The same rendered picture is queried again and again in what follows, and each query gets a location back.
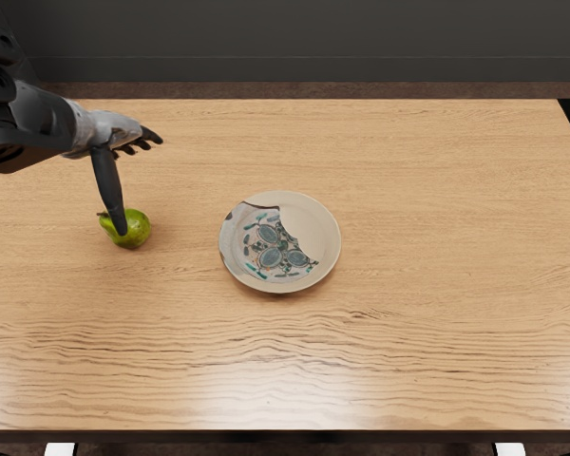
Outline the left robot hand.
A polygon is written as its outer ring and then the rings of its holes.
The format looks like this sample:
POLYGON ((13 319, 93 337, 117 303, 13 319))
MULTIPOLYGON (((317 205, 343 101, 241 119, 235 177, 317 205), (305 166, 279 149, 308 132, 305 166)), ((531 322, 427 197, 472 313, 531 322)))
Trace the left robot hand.
POLYGON ((123 190, 117 170, 118 152, 135 155, 137 149, 150 150, 163 139, 153 130, 125 115, 106 110, 86 110, 68 100, 75 116, 75 135, 70 150, 62 154, 69 160, 90 157, 104 207, 119 236, 125 236, 123 190))

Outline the green pear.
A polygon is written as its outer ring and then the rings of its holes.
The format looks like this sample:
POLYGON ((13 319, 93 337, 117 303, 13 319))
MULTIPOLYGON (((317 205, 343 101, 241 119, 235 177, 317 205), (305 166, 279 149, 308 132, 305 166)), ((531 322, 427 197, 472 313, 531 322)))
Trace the green pear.
POLYGON ((127 221, 127 232, 124 236, 117 233, 107 212, 97 213, 97 216, 101 228, 116 246, 129 250, 139 248, 150 237, 150 219, 144 212, 133 208, 126 208, 124 214, 127 221))

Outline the beige patterned plate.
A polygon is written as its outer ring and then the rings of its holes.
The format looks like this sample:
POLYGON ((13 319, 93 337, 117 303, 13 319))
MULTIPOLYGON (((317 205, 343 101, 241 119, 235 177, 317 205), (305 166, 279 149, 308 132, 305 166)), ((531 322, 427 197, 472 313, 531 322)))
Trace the beige patterned plate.
POLYGON ((333 214, 305 194, 272 190, 237 204, 218 236, 222 262, 240 283, 264 293, 296 293, 318 284, 339 259, 333 214))

